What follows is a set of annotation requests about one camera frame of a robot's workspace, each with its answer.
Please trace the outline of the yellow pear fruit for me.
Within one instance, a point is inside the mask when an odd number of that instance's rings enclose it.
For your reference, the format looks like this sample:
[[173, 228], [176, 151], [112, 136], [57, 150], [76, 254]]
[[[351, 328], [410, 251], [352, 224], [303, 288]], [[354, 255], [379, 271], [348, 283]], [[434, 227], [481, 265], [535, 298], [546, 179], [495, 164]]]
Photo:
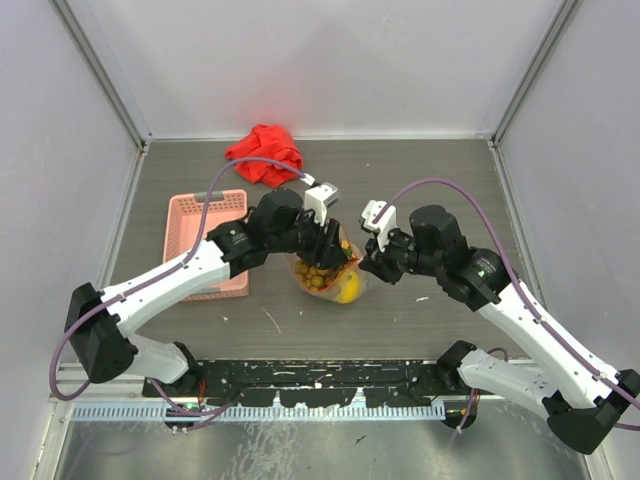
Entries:
[[361, 281], [359, 275], [354, 271], [344, 273], [336, 282], [338, 293], [334, 300], [340, 304], [354, 302], [361, 291]]

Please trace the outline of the clear zip top bag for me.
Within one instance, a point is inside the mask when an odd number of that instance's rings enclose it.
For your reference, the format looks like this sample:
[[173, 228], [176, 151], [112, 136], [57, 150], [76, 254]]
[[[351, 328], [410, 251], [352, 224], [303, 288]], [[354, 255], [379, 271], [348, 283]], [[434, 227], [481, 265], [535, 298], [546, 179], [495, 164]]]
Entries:
[[319, 269], [306, 263], [294, 253], [286, 253], [285, 260], [294, 283], [305, 293], [338, 304], [351, 304], [377, 289], [382, 282], [360, 268], [362, 253], [344, 227], [339, 240], [348, 262], [334, 269]]

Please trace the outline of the bunch of brown longans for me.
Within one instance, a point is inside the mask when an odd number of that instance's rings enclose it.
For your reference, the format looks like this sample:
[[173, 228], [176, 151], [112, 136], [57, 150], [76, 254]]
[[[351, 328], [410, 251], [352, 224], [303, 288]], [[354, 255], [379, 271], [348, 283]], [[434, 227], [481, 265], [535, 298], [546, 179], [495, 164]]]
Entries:
[[306, 290], [320, 292], [328, 289], [337, 279], [337, 269], [320, 269], [303, 260], [294, 263], [294, 273], [299, 284]]

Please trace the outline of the pink perforated plastic basket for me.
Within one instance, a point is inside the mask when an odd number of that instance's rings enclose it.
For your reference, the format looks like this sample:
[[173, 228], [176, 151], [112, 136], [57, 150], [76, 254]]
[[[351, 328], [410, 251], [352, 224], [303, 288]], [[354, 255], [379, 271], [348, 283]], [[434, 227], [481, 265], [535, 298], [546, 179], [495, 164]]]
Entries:
[[[194, 243], [206, 193], [175, 195], [169, 200], [162, 262], [184, 254]], [[219, 224], [238, 220], [248, 212], [247, 193], [242, 189], [214, 191], [208, 204], [203, 236]], [[184, 302], [244, 297], [249, 294], [249, 273], [211, 285], [184, 299]]]

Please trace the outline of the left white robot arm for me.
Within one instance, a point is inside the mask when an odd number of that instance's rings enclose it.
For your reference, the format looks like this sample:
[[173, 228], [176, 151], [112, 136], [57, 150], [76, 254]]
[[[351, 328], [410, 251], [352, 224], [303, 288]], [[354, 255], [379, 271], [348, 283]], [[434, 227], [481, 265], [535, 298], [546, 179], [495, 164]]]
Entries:
[[205, 287], [263, 265], [271, 253], [294, 253], [321, 269], [345, 264], [340, 224], [328, 215], [338, 199], [337, 188], [328, 183], [303, 194], [278, 188], [245, 216], [198, 233], [184, 254], [134, 279], [103, 291], [89, 283], [76, 288], [65, 332], [89, 383], [132, 374], [162, 383], [178, 396], [194, 393], [203, 373], [187, 347], [141, 337], [138, 330]]

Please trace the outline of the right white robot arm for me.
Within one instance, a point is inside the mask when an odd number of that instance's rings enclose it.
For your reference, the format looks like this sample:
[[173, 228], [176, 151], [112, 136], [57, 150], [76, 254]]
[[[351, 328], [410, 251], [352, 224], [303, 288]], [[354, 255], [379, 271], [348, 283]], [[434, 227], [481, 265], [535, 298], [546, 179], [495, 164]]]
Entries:
[[469, 246], [442, 206], [414, 210], [409, 224], [409, 233], [401, 231], [394, 207], [369, 201], [361, 228], [372, 237], [361, 269], [388, 284], [405, 274], [434, 278], [449, 298], [497, 326], [536, 364], [513, 365], [459, 340], [437, 360], [442, 388], [499, 395], [540, 416], [569, 448], [593, 453], [637, 399], [638, 373], [617, 370], [582, 346], [523, 281], [508, 275], [497, 253]]

